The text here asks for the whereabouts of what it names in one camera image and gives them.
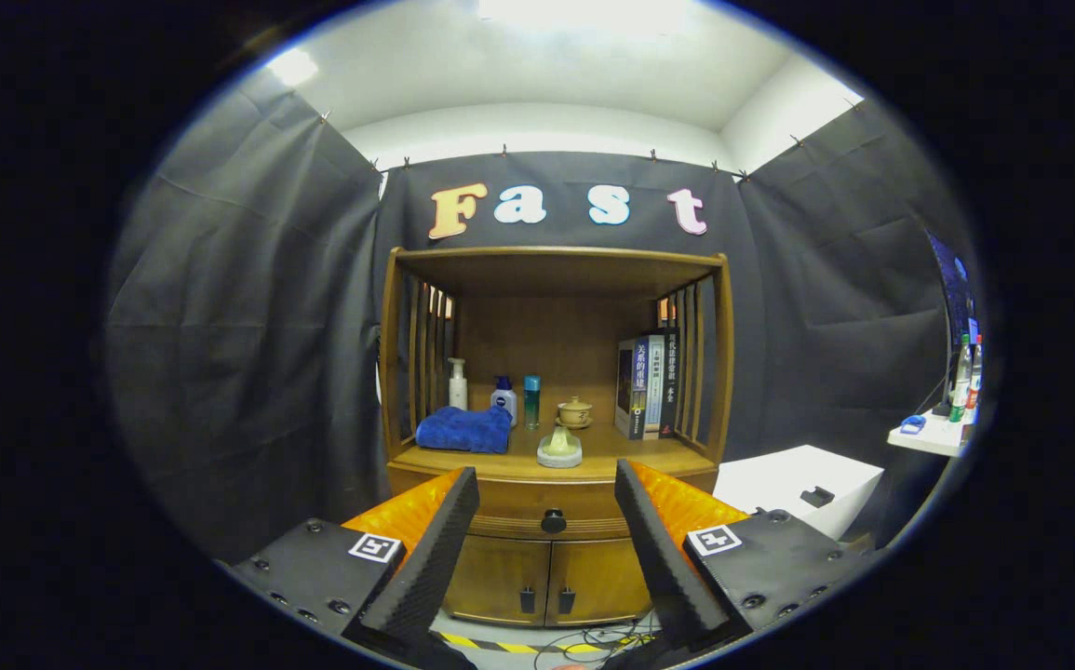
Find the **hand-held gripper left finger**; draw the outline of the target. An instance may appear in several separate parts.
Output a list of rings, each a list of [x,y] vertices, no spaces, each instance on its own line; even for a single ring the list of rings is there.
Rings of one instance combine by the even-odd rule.
[[[431,626],[479,505],[477,472],[456,468],[350,521],[303,521],[223,569],[268,605],[379,661],[462,664]]]

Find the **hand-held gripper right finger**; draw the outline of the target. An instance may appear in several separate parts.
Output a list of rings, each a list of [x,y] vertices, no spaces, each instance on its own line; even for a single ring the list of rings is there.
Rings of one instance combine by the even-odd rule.
[[[614,496],[660,624],[640,657],[703,657],[782,627],[876,555],[787,510],[742,512],[644,464],[615,464]]]

